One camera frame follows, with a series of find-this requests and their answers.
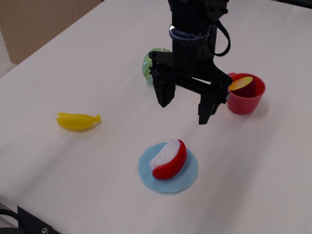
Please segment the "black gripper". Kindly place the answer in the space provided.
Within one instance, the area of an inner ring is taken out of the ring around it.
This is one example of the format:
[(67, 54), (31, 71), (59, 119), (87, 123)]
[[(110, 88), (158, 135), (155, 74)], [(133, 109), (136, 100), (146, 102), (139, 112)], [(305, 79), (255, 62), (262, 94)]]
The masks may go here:
[(152, 51), (150, 74), (158, 103), (166, 107), (175, 97), (176, 86), (200, 94), (199, 124), (207, 124), (218, 106), (229, 100), (232, 79), (214, 64), (216, 37), (198, 41), (173, 40), (171, 52)]

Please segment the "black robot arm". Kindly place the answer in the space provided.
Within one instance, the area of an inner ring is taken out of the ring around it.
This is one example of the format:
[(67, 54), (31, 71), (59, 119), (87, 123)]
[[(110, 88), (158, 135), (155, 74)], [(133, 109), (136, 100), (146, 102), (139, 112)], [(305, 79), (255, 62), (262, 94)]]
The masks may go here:
[(228, 13), (226, 0), (171, 0), (172, 24), (169, 34), (172, 51), (151, 51), (150, 74), (157, 100), (166, 107), (174, 98), (176, 86), (200, 94), (199, 124), (207, 124), (220, 104), (230, 97), (232, 79), (214, 64), (217, 31), (229, 34), (220, 22)]

